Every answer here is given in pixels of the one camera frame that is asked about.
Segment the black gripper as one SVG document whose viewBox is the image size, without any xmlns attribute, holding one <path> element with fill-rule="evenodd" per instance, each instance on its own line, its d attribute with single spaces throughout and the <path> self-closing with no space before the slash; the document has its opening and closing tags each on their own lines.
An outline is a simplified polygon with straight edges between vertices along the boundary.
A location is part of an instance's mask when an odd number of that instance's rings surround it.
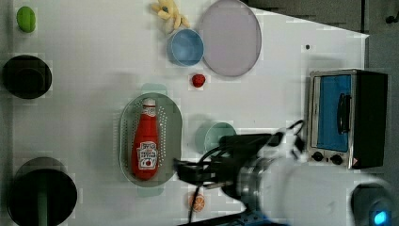
<svg viewBox="0 0 399 226">
<path fill-rule="evenodd" d="M 221 187 L 225 194 L 239 200 L 237 180 L 241 168 L 258 158 L 262 147 L 277 147 L 281 141 L 282 133 L 224 136 L 198 162 L 174 158 L 173 168 L 181 181 L 209 189 Z"/>
</svg>

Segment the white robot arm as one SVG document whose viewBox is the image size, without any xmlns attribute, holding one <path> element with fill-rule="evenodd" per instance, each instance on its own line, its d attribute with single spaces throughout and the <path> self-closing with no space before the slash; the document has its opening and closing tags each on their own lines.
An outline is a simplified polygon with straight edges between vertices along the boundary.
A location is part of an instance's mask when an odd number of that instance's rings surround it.
<svg viewBox="0 0 399 226">
<path fill-rule="evenodd" d="M 225 136 L 199 161 L 175 159 L 180 180 L 215 187 L 241 202 L 232 220 L 254 226 L 395 226 L 398 204 L 385 181 L 279 151 L 296 145 L 285 135 Z"/>
</svg>

